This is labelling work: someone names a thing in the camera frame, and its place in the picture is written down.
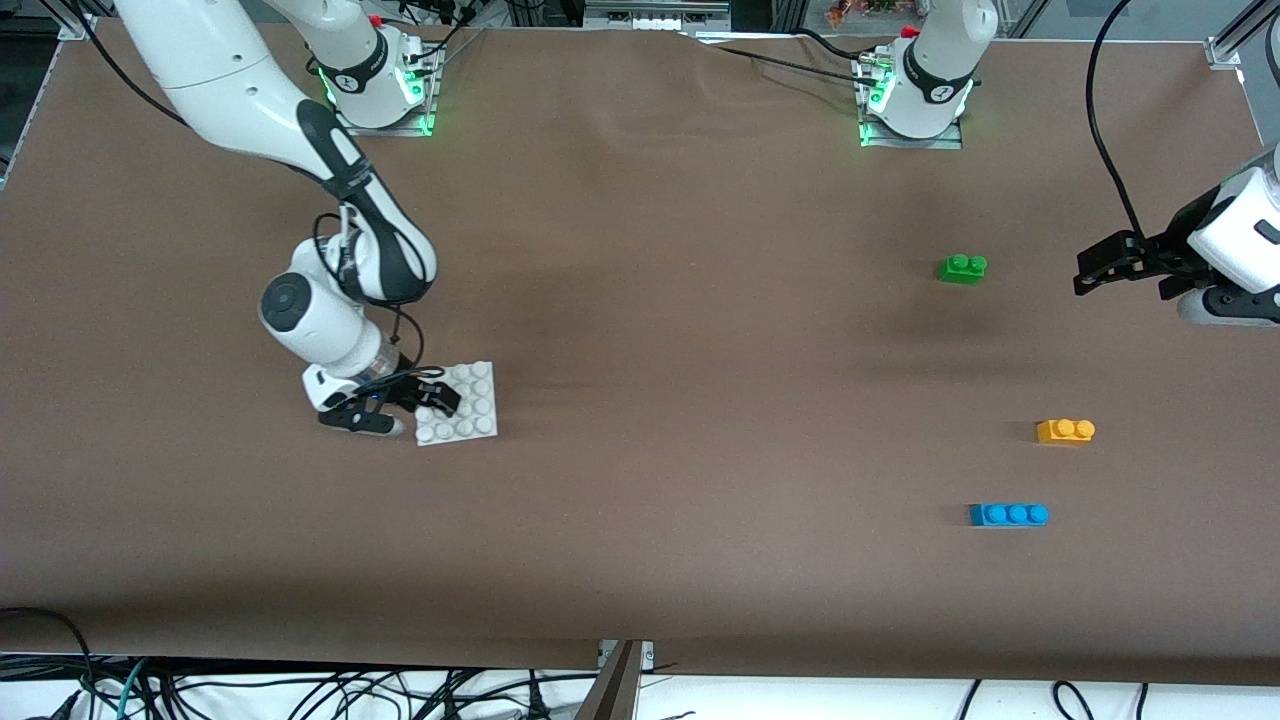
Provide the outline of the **white studded base plate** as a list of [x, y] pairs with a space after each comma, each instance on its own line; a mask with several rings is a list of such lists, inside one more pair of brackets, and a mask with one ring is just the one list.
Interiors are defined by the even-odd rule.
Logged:
[[428, 382], [444, 382], [462, 396], [453, 418], [420, 407], [415, 418], [415, 441], [420, 447], [498, 436], [494, 366], [489, 361], [466, 363], [433, 369]]

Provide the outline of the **blue three-stud block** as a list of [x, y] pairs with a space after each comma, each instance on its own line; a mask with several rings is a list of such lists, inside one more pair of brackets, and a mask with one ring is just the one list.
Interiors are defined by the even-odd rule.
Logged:
[[1043, 503], [972, 503], [968, 511], [972, 527], [987, 528], [1046, 527], [1051, 518]]

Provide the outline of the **brown table cover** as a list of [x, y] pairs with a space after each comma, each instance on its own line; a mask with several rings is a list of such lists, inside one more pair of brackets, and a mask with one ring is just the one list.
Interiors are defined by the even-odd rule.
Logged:
[[0, 607], [110, 653], [1280, 683], [1280, 331], [1073, 293], [1124, 223], [1088, 54], [995, 45], [947, 152], [678, 35], [468, 37], [433, 137], [361, 140], [440, 259], [425, 361], [495, 370], [498, 436], [420, 448], [321, 427], [260, 324], [330, 199], [68, 44], [0, 192]]

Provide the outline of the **colourful small objects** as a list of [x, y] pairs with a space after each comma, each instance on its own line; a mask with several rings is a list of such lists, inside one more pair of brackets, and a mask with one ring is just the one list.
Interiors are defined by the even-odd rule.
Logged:
[[851, 18], [874, 19], [896, 13], [902, 1], [913, 6], [913, 0], [829, 0], [823, 17], [828, 27], [836, 29]]

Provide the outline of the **aluminium frame profile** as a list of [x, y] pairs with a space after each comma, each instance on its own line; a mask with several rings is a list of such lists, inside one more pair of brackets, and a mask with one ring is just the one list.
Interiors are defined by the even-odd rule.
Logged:
[[1280, 18], [1280, 0], [1249, 0], [1220, 31], [1204, 40], [1204, 56], [1210, 68], [1213, 70], [1238, 68], [1239, 51], [1277, 18]]

